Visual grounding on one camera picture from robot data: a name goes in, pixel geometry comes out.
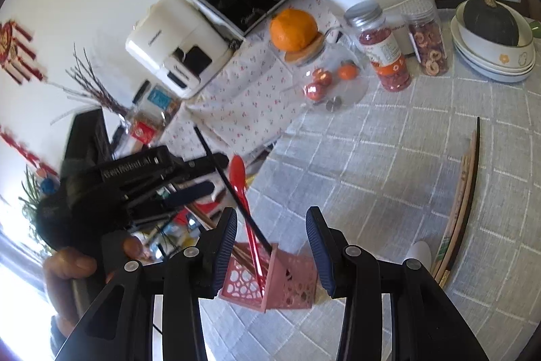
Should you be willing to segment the pink plastic utensil basket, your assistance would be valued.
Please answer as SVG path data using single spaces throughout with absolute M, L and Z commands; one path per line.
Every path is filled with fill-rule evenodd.
M 272 256 L 261 257 L 268 274 L 263 293 L 260 293 L 249 253 L 248 243 L 234 247 L 224 285 L 219 292 L 220 299 L 257 312 L 312 308 L 317 270 L 310 256 L 297 256 L 274 244 Z

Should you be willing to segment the black chopstick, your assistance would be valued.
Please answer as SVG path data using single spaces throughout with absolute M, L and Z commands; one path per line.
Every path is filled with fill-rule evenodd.
M 254 219 L 252 218 L 251 214 L 247 214 L 244 209 L 240 206 L 240 200 L 237 198 L 237 195 L 235 194 L 235 191 L 230 184 L 226 174 L 224 173 L 223 168 L 218 164 L 217 159 L 215 158 L 213 152 L 209 148 L 203 134 L 201 133 L 198 126 L 194 126 L 193 130 L 199 139 L 201 145 L 203 146 L 205 150 L 205 154 L 209 157 L 213 165 L 215 166 L 215 170 L 220 176 L 221 180 L 223 181 L 225 187 L 228 189 L 228 191 L 231 193 L 231 196 L 233 197 L 235 203 L 237 204 L 237 208 L 239 208 L 240 213 L 242 214 L 242 217 L 245 220 L 248 220 L 249 225 L 252 227 L 254 234 L 256 235 L 256 238 L 258 240 L 258 245 L 263 245 L 264 251 L 267 253 L 268 256 L 272 255 L 272 246 L 270 245 L 269 241 L 266 239 L 262 231 L 259 229 L 257 224 L 255 223 Z

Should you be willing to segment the red plastic spoon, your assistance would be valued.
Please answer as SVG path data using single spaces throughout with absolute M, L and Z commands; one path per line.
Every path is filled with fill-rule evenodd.
M 229 163 L 228 176 L 229 176 L 229 182 L 232 185 L 235 191 L 235 194 L 237 195 L 237 198 L 240 200 L 240 206 L 249 215 L 250 206 L 249 206 L 249 202 L 245 193 L 246 169 L 245 169 L 244 161 L 241 158 L 241 156 L 234 155 L 231 158 L 231 161 Z M 256 238 L 256 235 L 254 234 L 252 227 L 249 225 L 248 220 L 245 220 L 245 224 L 246 224 L 246 231 L 247 231 L 247 236 L 249 240 L 252 264 L 254 265 L 254 268 L 256 271 L 256 280 L 259 286 L 260 296 L 263 297 L 265 294 L 265 287 L 266 287 L 266 275 L 264 272 L 260 255 L 259 255 L 258 240 Z

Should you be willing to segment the packaged bamboo chopsticks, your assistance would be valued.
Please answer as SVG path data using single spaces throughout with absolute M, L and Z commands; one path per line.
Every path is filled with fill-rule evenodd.
M 432 276 L 436 281 L 439 281 L 438 272 L 441 268 L 441 265 L 444 261 L 445 256 L 447 255 L 447 250 L 450 245 L 450 241 L 453 236 L 454 230 L 456 228 L 458 216 L 460 215 L 460 208 L 464 200 L 467 179 L 469 177 L 469 169 L 470 169 L 469 164 L 476 150 L 477 136 L 478 136 L 478 131 L 474 130 L 471 134 L 469 150 L 467 151 L 466 154 L 463 155 L 461 159 L 460 176 L 458 177 L 457 188 L 455 191 L 452 208 L 448 217 L 446 229 L 444 231 L 442 240 L 438 247 L 436 258 L 434 259 L 434 264 L 432 266 Z

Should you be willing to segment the green potted plant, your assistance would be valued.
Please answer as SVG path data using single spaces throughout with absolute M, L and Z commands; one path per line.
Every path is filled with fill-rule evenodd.
M 22 213 L 30 224 L 36 224 L 37 210 L 40 202 L 58 190 L 58 180 L 47 172 L 42 175 L 27 167 L 25 178 L 21 181 L 24 195 L 19 197 L 23 203 Z

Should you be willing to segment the dried branches in jar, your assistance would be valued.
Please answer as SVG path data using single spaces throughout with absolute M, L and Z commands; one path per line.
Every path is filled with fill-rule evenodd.
M 121 119 L 125 119 L 128 114 L 128 108 L 118 102 L 101 82 L 87 55 L 86 49 L 83 48 L 83 55 L 80 57 L 76 45 L 73 45 L 72 57 L 73 64 L 65 73 L 74 83 L 74 86 L 68 87 L 49 79 L 46 80 L 46 83 L 64 92 L 67 98 L 72 101 L 97 105 L 103 109 L 107 109 L 112 114 L 116 114 Z

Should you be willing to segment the grey grid tablecloth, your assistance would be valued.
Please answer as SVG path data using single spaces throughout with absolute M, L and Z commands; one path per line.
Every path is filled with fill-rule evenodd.
M 540 322 L 540 73 L 483 80 L 458 55 L 439 77 L 408 62 L 411 85 L 372 79 L 344 113 L 300 116 L 264 162 L 248 197 L 266 237 L 308 253 L 304 217 L 327 223 L 382 260 L 412 244 L 437 251 L 480 133 L 479 172 L 464 240 L 445 290 L 492 360 L 514 360 Z

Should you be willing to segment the glass jar blue label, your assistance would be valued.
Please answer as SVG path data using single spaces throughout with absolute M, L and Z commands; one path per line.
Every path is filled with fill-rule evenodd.
M 171 91 L 155 85 L 147 95 L 147 101 L 161 110 L 168 116 L 176 114 L 179 108 L 177 96 Z

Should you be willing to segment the dark brown chopstick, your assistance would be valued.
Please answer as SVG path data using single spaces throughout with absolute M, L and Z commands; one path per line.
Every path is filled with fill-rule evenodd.
M 453 236 L 450 241 L 450 245 L 447 250 L 447 255 L 445 256 L 444 261 L 441 265 L 441 268 L 438 272 L 439 281 L 437 281 L 437 283 L 441 288 L 445 287 L 447 280 L 450 276 L 451 269 L 453 268 L 453 265 L 455 264 L 455 261 L 457 259 L 457 255 L 460 252 L 460 246 L 462 244 L 464 234 L 467 229 L 469 215 L 471 212 L 471 206 L 473 204 L 473 197 L 476 190 L 477 174 L 478 174 L 478 168 L 479 168 L 479 149 L 480 149 L 480 146 L 479 146 L 480 145 L 480 118 L 479 117 L 476 119 L 475 130 L 478 131 L 477 145 L 476 145 L 475 153 L 473 154 L 472 160 L 469 164 L 470 166 L 469 177 L 467 179 L 464 200 L 460 208 L 460 215 L 458 216 L 456 228 L 454 230 Z

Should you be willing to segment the white air fryer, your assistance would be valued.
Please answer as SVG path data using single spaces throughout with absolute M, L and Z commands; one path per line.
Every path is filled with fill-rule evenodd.
M 160 0 L 126 39 L 126 51 L 183 100 L 232 57 L 228 43 L 185 0 Z

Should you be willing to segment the jar of red goji berries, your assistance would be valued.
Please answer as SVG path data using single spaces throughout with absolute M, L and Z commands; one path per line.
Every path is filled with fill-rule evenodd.
M 374 1 L 355 4 L 345 11 L 344 19 L 383 89 L 399 92 L 407 88 L 411 77 L 406 61 L 380 5 Z

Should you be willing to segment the large orange pomelo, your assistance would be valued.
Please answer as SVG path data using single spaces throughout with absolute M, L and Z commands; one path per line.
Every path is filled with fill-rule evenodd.
M 281 51 L 300 51 L 308 47 L 318 35 L 315 19 L 303 10 L 285 9 L 270 22 L 270 40 Z

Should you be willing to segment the stacked white ceramic bowls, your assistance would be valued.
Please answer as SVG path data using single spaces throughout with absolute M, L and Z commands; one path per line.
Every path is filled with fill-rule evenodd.
M 461 3 L 450 22 L 455 48 L 466 62 L 482 75 L 500 83 L 519 83 L 529 77 L 536 67 L 536 49 L 529 23 L 510 6 L 498 3 L 514 18 L 519 39 L 516 46 L 505 46 L 479 37 L 466 29 Z

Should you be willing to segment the jar of dried fruit rings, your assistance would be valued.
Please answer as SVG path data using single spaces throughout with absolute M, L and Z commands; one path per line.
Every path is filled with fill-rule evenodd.
M 439 76 L 447 73 L 447 52 L 438 13 L 434 8 L 404 14 L 409 37 L 421 70 L 428 76 Z

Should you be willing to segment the dark green squash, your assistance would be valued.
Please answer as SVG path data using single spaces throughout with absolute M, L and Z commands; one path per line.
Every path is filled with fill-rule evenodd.
M 463 10 L 466 29 L 475 35 L 505 46 L 516 47 L 519 28 L 510 11 L 496 0 L 468 0 Z

